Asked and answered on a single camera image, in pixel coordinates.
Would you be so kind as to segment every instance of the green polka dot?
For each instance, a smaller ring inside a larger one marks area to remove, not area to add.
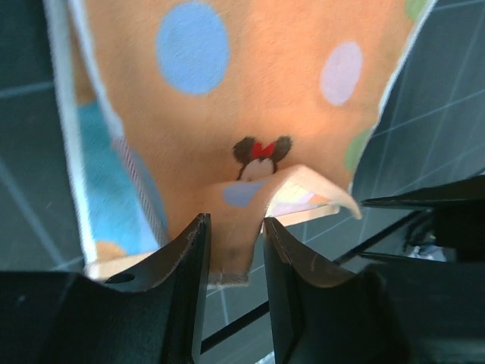
[[[361,154],[364,151],[365,145],[372,134],[372,129],[366,129],[358,134],[346,150],[346,157],[344,163],[348,171],[355,171],[357,169],[358,160],[361,158]]]
[[[408,18],[416,21],[419,18],[419,15],[424,9],[427,0],[406,0],[406,15]]]

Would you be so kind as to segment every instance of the pink polka dot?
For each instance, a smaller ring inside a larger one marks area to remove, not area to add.
[[[343,105],[350,99],[361,74],[362,61],[356,42],[344,42],[332,51],[320,77],[321,92],[328,102]]]

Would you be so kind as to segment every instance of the cloth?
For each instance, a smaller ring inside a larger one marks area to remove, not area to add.
[[[167,238],[210,213],[210,282],[241,284],[264,216],[360,217],[346,191],[433,3],[69,0],[87,70],[76,89],[92,85],[152,230],[134,153]]]

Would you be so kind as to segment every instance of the floor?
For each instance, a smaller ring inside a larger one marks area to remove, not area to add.
[[[0,269],[82,271],[55,103],[42,2],[0,0]],[[358,199],[467,177],[485,167],[485,1],[439,0],[391,93],[359,165]],[[345,212],[290,228],[335,258],[405,212]],[[251,285],[208,292],[204,336],[263,303],[259,239]],[[271,351],[266,316],[202,357],[256,362]]]

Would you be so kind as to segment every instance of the cartoon character print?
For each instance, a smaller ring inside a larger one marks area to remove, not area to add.
[[[242,164],[237,180],[250,182],[276,173],[278,163],[286,157],[291,146],[289,136],[280,136],[268,146],[247,136],[233,147],[234,158]]]

